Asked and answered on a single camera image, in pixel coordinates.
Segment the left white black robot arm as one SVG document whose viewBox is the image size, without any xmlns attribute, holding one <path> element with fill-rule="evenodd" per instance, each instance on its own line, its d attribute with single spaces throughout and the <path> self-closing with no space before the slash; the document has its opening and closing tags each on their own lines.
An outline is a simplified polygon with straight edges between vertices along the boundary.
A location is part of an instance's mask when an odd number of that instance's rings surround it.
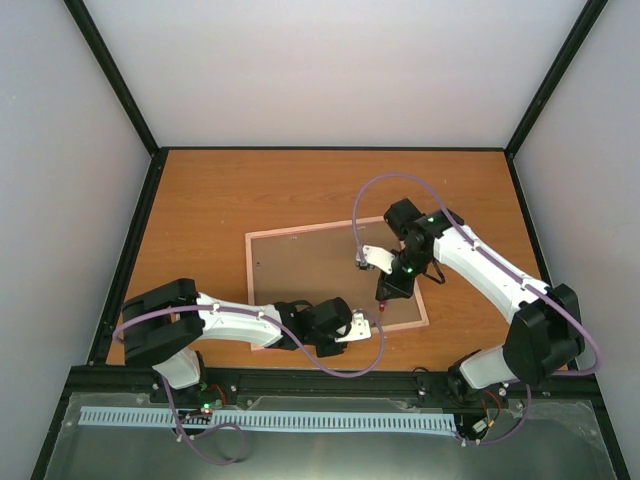
<svg viewBox="0 0 640 480">
<path fill-rule="evenodd" d="M 340 297 L 313 305 L 306 300 L 262 306 L 226 302 L 201 293 L 181 278 L 124 303 L 113 339 L 124 345 L 125 364 L 150 367 L 186 402 L 208 390 L 198 340 L 245 342 L 293 351 L 312 346 L 318 357 L 344 352 L 370 337 L 369 323 Z"/>
</svg>

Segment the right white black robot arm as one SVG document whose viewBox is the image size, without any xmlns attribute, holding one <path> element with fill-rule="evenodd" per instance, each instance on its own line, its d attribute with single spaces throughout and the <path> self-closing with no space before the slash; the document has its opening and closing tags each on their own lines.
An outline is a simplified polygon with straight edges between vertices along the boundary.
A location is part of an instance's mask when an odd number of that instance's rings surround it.
<svg viewBox="0 0 640 480">
<path fill-rule="evenodd" d="M 449 368 L 449 389 L 459 399 L 495 384 L 537 385 L 584 352 L 578 298 L 567 285 L 552 288 L 516 268 L 451 210 L 425 214 L 402 199 L 383 219 L 401 249 L 364 245 L 359 252 L 361 267 L 380 271 L 377 301 L 410 298 L 417 276 L 427 275 L 430 267 L 448 267 L 483 294 L 509 326 L 503 344 L 473 352 Z"/>
</svg>

